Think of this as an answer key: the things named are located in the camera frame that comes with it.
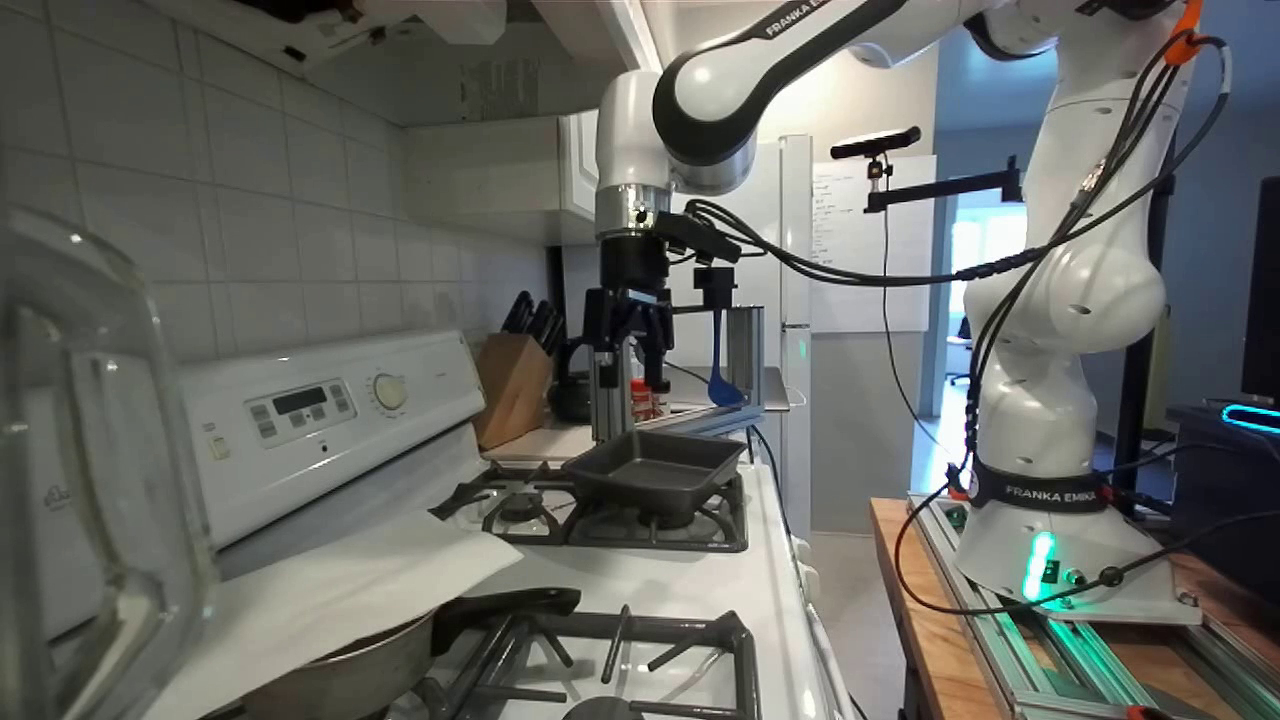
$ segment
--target white refrigerator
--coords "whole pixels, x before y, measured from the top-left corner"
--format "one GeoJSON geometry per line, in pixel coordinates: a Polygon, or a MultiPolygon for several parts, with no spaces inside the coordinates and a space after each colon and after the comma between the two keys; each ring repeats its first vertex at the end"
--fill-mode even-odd
{"type": "MultiPolygon", "coordinates": [[[[728,197],[708,197],[747,220],[764,241],[808,255],[811,251],[811,142],[784,135],[758,148],[758,164],[747,180],[728,197]]],[[[597,247],[565,251],[565,297],[570,297],[570,327],[581,327],[586,288],[601,281],[597,247]]],[[[701,288],[692,288],[692,266],[672,266],[669,278],[672,304],[701,304],[701,288]]],[[[774,255],[743,255],[737,266],[737,309],[764,309],[764,366],[781,375],[784,395],[774,394],[764,404],[764,437],[781,462],[781,497],[798,538],[811,530],[811,350],[808,350],[808,281],[778,266],[774,255]]],[[[714,317],[680,314],[678,317],[678,350],[669,358],[680,367],[705,371],[714,360],[714,317]]],[[[672,404],[705,404],[701,394],[690,394],[680,371],[669,371],[680,394],[672,404]]]]}

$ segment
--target white robotic arm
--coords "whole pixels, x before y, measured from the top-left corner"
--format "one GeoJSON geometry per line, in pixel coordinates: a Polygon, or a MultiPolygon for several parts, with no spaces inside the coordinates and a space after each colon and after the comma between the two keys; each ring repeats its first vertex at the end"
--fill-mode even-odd
{"type": "MultiPolygon", "coordinates": [[[[1141,68],[1188,26],[1176,0],[794,0],[680,55],[664,77],[620,77],[601,111],[603,288],[664,288],[664,241],[650,236],[653,217],[669,209],[672,190],[728,192],[747,173],[754,132],[784,86],[841,49],[880,68],[901,66],[959,26],[997,55],[1029,55],[1047,39],[1059,49],[1055,97],[1023,192],[1029,247],[1055,241],[1055,226],[1100,175],[1141,68]]],[[[1097,209],[1161,175],[1188,91],[1183,77],[1123,169],[1092,197],[1097,209]]],[[[1097,499],[1089,475],[1097,402],[1082,371],[1082,353],[1141,339],[1165,309],[1161,273],[1149,266],[1149,205],[1128,205],[1059,245],[1031,267],[1005,317],[999,301],[1021,278],[1007,273],[970,293],[975,327],[999,317],[999,336],[979,384],[975,475],[985,493],[959,543],[959,568],[1031,603],[1092,583],[1073,603],[1046,609],[1055,618],[1194,624],[1197,614],[1172,601],[1161,560],[1133,568],[1115,589],[1097,583],[1157,552],[1097,499]]]]}

